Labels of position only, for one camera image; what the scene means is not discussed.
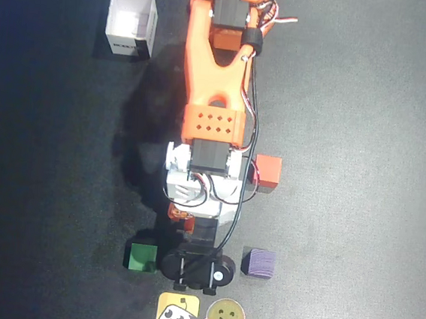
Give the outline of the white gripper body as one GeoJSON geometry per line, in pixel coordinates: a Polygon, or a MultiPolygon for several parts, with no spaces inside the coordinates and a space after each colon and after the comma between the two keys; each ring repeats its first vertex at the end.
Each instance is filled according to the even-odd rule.
{"type": "Polygon", "coordinates": [[[169,170],[165,173],[165,194],[169,202],[195,216],[194,233],[183,230],[187,240],[215,242],[219,228],[233,221],[242,182],[204,173],[169,170]]]}

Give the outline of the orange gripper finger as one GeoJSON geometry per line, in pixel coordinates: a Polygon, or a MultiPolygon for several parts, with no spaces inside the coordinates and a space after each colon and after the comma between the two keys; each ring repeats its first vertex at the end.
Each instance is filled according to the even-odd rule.
{"type": "Polygon", "coordinates": [[[181,211],[174,203],[170,203],[168,207],[168,217],[173,222],[183,222],[183,230],[186,233],[194,233],[195,216],[190,212],[181,211]]]}

